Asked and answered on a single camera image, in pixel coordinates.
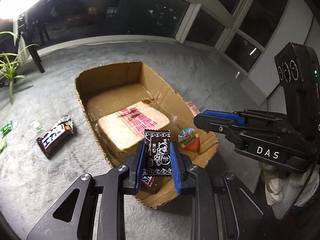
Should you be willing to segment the white gloved right hand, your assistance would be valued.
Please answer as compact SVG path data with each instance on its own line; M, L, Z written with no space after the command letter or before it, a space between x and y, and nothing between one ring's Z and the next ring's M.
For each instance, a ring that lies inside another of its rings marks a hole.
M290 203L296 196L296 193L302 189L311 170L307 170L304 174L285 173L278 168L265 163L259 163L263 171L265 183L265 196L269 206L279 203ZM295 207L303 207L313 197L319 186L319 165L315 166L312 176L295 202Z

